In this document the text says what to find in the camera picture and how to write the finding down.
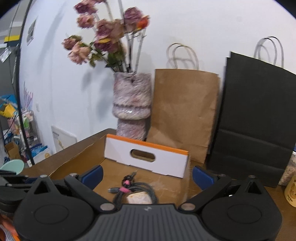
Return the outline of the orange cardboard box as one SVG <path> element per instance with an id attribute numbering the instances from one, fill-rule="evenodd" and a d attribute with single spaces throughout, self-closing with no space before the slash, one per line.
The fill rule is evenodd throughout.
<path id="1" fill-rule="evenodd" d="M 135 181 L 152 186 L 160 203 L 180 205 L 200 192 L 192 180 L 188 151 L 162 145 L 98 133 L 78 142 L 43 161 L 26 168 L 30 177 L 48 175 L 59 180 L 71 173 L 83 174 L 100 165 L 103 179 L 94 192 L 112 201 L 109 188 L 120 187 L 124 176 L 136 173 Z"/>

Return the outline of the white wall charger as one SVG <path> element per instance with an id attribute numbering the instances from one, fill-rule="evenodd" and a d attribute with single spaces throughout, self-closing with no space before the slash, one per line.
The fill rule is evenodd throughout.
<path id="1" fill-rule="evenodd" d="M 129 204 L 152 204 L 152 198 L 147 192 L 136 192 L 128 195 L 126 200 Z"/>

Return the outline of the mint green bucket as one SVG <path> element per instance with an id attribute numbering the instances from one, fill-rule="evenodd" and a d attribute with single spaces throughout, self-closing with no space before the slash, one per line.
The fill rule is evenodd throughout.
<path id="1" fill-rule="evenodd" d="M 20 174 L 23 171 L 24 166 L 25 166 L 25 163 L 23 162 L 23 160 L 14 159 L 3 164 L 3 166 L 1 167 L 1 170 L 11 171 L 11 172 L 15 172 L 16 174 Z"/>

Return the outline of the small cardboard box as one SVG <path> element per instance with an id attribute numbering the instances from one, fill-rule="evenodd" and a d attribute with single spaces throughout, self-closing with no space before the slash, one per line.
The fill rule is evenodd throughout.
<path id="1" fill-rule="evenodd" d="M 19 147 L 15 142 L 9 142 L 4 148 L 11 160 L 21 159 Z"/>

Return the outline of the pet food bag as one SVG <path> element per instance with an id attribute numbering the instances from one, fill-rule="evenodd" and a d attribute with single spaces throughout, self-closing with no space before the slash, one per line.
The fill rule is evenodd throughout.
<path id="1" fill-rule="evenodd" d="M 30 150 L 35 164 L 44 161 L 46 158 L 52 155 L 51 149 L 48 146 L 44 146 L 42 144 L 35 145 L 34 147 L 30 148 Z"/>

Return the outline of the cluttered metal shelf rack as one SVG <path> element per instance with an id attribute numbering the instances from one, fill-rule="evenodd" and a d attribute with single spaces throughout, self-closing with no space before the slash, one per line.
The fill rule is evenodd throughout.
<path id="1" fill-rule="evenodd" d="M 20 147 L 21 154 L 26 157 L 26 160 L 31 162 L 30 156 L 28 155 L 28 148 L 30 148 L 31 156 L 33 158 L 36 155 L 34 153 L 35 149 L 42 144 L 37 131 L 34 112 L 32 110 L 23 112 L 22 120 L 25 133 L 22 132 L 20 117 L 16 111 L 12 118 L 7 119 L 14 142 Z"/>

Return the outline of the black paper bag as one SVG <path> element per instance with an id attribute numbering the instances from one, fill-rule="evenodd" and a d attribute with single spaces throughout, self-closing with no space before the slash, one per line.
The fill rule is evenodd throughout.
<path id="1" fill-rule="evenodd" d="M 276 187 L 295 147 L 295 74 L 238 53 L 227 58 L 206 166 Z"/>

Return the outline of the yellow bear mug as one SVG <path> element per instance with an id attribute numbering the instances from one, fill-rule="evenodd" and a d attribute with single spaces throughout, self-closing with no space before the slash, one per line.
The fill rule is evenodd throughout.
<path id="1" fill-rule="evenodd" d="M 287 202 L 296 207 L 296 175 L 293 175 L 285 189 L 285 198 Z"/>

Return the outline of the clear lidded food jar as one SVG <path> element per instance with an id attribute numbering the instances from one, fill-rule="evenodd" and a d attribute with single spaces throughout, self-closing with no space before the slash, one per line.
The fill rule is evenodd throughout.
<path id="1" fill-rule="evenodd" d="M 287 186 L 291 178 L 295 175 L 296 171 L 296 161 L 295 161 L 295 151 L 292 152 L 289 163 L 279 181 L 279 185 Z"/>

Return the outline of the brown paper bag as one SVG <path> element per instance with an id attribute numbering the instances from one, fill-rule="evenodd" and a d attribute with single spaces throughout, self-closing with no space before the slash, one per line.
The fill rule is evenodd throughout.
<path id="1" fill-rule="evenodd" d="M 204 164 L 219 95 L 217 74 L 199 70 L 195 51 L 173 43 L 166 50 L 171 69 L 156 69 L 147 141 L 190 152 Z"/>

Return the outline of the pink speckled vase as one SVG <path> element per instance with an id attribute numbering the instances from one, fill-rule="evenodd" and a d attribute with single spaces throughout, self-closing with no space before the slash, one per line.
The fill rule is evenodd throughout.
<path id="1" fill-rule="evenodd" d="M 116 134 L 144 140 L 151 116 L 152 82 L 147 73 L 114 73 L 112 114 L 118 119 Z"/>

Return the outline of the dried pink rose bouquet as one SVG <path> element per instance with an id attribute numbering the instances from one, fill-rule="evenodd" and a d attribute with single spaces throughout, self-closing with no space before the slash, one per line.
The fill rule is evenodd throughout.
<path id="1" fill-rule="evenodd" d="M 121 1 L 118 5 L 119 19 L 113 17 L 108 1 L 79 1 L 74 6 L 78 27 L 92 29 L 95 36 L 89 43 L 79 35 L 63 40 L 72 62 L 95 67 L 100 61 L 113 72 L 137 72 L 150 17 L 135 6 L 124 9 Z"/>

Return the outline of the black light stand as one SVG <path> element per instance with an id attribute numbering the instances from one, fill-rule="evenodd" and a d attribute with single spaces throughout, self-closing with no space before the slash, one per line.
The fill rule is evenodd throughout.
<path id="1" fill-rule="evenodd" d="M 18 117 L 20 120 L 21 132 L 22 132 L 24 143 L 25 143 L 25 154 L 29 157 L 31 165 L 34 166 L 35 163 L 32 158 L 32 155 L 31 155 L 30 146 L 29 146 L 27 136 L 26 136 L 25 126 L 23 124 L 23 111 L 22 111 L 21 94 L 20 94 L 20 63 L 21 63 L 22 37 L 23 37 L 25 23 L 26 23 L 32 2 L 33 2 L 32 0 L 30 0 L 28 2 L 28 5 L 27 5 L 26 11 L 25 11 L 25 15 L 23 17 L 22 25 L 21 25 L 21 31 L 20 31 L 20 36 L 18 39 L 18 44 L 16 44 L 16 58 L 15 58 L 16 63 L 15 63 L 14 78 L 15 78 L 15 86 L 16 86 L 16 102 L 17 102 Z"/>

